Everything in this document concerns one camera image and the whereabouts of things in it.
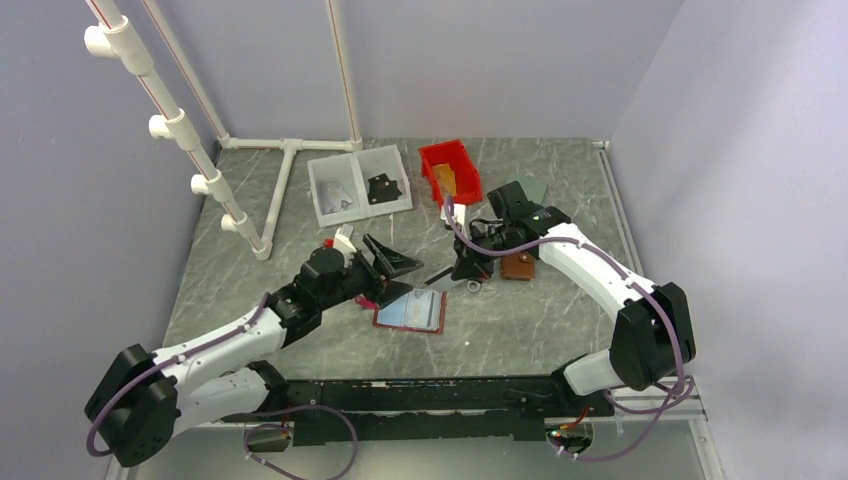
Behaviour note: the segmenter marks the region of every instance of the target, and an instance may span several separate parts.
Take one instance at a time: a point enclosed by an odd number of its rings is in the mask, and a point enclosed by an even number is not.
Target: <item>white arm segment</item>
[[[571,237],[582,241],[583,244],[595,245],[573,223],[561,223],[551,228],[545,235],[545,238],[550,237]],[[636,290],[628,287],[630,282],[638,283],[648,293],[654,291],[653,282],[650,280],[619,263],[621,269],[628,274],[627,280],[622,280],[607,262],[589,250],[571,243],[543,243],[539,245],[539,258],[588,292],[613,322],[626,300],[636,301],[642,298]],[[578,395],[588,395],[624,384],[610,363],[609,349],[581,358],[565,367],[563,374]]]
[[[253,312],[252,309],[243,317],[234,320],[221,328],[212,330],[194,340],[173,347],[160,348],[155,351],[154,363],[161,363],[180,355],[186,350],[218,338],[225,333],[244,325]],[[259,316],[253,328],[241,332],[229,340],[201,352],[190,359],[171,365],[162,370],[166,377],[177,379],[174,388],[177,389],[177,403],[188,397],[201,385],[220,377],[223,373],[241,368],[251,360],[267,353],[279,350],[286,339],[286,329],[280,325],[280,317],[273,310],[266,308]]]
[[[179,401],[181,415],[172,436],[227,415],[254,412],[267,396],[265,380],[249,368],[210,380]]]
[[[550,237],[572,237],[582,240],[584,244],[597,246],[573,223],[561,223],[551,228],[545,235],[545,238]],[[633,273],[619,263],[622,270],[629,275],[628,280],[624,281],[607,262],[586,249],[578,248],[577,245],[560,242],[543,243],[539,245],[539,258],[564,273],[589,293],[613,322],[618,311],[624,306],[625,300],[636,301],[642,298],[642,295],[627,286],[628,282],[638,283],[648,293],[654,291],[654,283],[647,278]]]

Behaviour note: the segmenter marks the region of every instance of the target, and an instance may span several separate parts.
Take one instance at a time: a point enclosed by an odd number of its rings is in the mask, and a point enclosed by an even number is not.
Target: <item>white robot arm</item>
[[[566,382],[567,397],[618,386],[644,390],[695,356],[686,296],[677,285],[658,286],[630,271],[586,238],[562,211],[527,200],[518,182],[489,192],[488,198],[500,223],[486,221],[482,229],[474,220],[458,225],[467,219],[446,211],[464,212],[464,207],[445,202],[442,218],[456,234],[451,279],[485,280],[493,273],[495,257],[527,251],[588,292],[614,322],[610,348],[554,372]]]

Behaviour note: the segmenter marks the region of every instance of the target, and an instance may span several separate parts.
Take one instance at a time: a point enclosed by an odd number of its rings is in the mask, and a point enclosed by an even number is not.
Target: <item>clear plastic container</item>
[[[322,227],[412,208],[409,177],[396,145],[345,153],[307,162],[312,203]],[[397,181],[400,197],[372,204],[368,179],[385,174]]]

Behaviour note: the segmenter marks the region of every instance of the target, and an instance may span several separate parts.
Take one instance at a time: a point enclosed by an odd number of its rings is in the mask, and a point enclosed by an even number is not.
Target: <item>black piece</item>
[[[389,180],[389,176],[381,173],[368,179],[368,202],[371,205],[391,202],[402,195],[397,186],[397,180]]]
[[[247,368],[253,370],[265,382],[265,388],[268,389],[268,396],[262,405],[256,409],[257,412],[272,412],[274,409],[280,409],[280,405],[285,405],[288,401],[289,384],[286,379],[280,375],[270,363],[265,360],[258,360],[247,364]]]
[[[689,319],[686,294],[674,283],[656,287],[651,296],[666,312],[683,356],[683,363],[695,357],[695,338]],[[644,390],[674,372],[672,340],[656,311],[644,298],[629,302],[615,319],[610,345],[610,363],[625,385]]]
[[[487,250],[507,250],[545,236],[551,227],[570,223],[571,218],[556,207],[543,207],[527,200],[524,189],[517,181],[492,190],[486,195],[500,224],[473,220],[469,224],[471,241]],[[483,223],[484,228],[476,224]],[[453,280],[485,280],[494,272],[494,258],[468,248],[458,238],[453,245],[456,263],[451,273]],[[539,258],[539,247],[527,249]]]
[[[374,254],[374,262],[357,251],[345,267],[341,252],[320,247],[300,268],[294,281],[271,294],[268,307],[286,328],[283,346],[303,338],[321,324],[321,312],[363,295],[380,308],[412,291],[412,286],[392,280],[424,264],[380,244],[370,235],[363,243]]]
[[[118,390],[153,365],[153,356],[141,345],[125,348],[86,403],[85,416],[94,421]],[[128,392],[106,415],[98,431],[118,462],[129,468],[165,446],[179,416],[174,384],[157,372]]]
[[[338,410],[381,412],[408,410],[489,410],[490,425],[478,424],[479,416],[431,416],[425,413],[398,416],[354,415],[352,421],[361,439],[414,439],[485,437],[514,435],[516,440],[544,438],[544,419],[577,417],[585,407],[590,416],[613,414],[612,406],[601,392],[585,397],[562,394],[555,377],[525,375],[507,377],[367,379],[367,380],[292,380],[288,404],[308,405],[312,401]],[[271,406],[265,411],[285,408]],[[335,417],[318,411],[298,412],[295,421],[296,445],[319,445],[329,441],[347,441],[349,432]],[[251,422],[258,418],[233,415],[228,422]],[[263,421],[273,418],[263,417]]]

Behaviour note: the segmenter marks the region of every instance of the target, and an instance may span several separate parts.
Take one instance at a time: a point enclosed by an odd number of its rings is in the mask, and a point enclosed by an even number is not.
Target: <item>yellow object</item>
[[[436,165],[433,167],[433,173],[436,174],[436,181],[439,182],[439,188],[442,192],[456,196],[456,175],[451,170],[450,165],[447,163]]]

